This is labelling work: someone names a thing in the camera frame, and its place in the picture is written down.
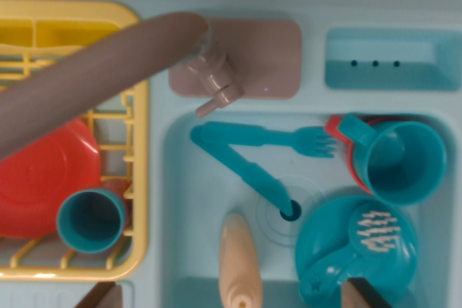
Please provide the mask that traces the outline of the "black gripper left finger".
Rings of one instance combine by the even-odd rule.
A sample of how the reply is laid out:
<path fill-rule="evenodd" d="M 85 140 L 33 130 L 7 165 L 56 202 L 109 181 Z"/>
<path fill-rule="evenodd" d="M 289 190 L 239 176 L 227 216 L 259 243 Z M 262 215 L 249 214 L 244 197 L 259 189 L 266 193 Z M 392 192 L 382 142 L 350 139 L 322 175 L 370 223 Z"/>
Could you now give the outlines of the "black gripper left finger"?
<path fill-rule="evenodd" d="M 122 286 L 114 281 L 98 282 L 75 306 L 75 308 L 122 308 Z"/>

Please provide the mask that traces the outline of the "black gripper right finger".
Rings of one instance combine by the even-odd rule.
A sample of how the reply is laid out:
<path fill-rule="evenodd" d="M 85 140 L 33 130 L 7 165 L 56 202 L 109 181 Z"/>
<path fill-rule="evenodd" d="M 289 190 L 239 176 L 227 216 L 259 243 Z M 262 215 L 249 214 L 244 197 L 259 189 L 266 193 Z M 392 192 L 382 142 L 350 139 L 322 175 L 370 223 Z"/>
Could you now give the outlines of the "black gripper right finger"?
<path fill-rule="evenodd" d="M 391 308 L 365 278 L 349 278 L 341 284 L 342 308 Z"/>

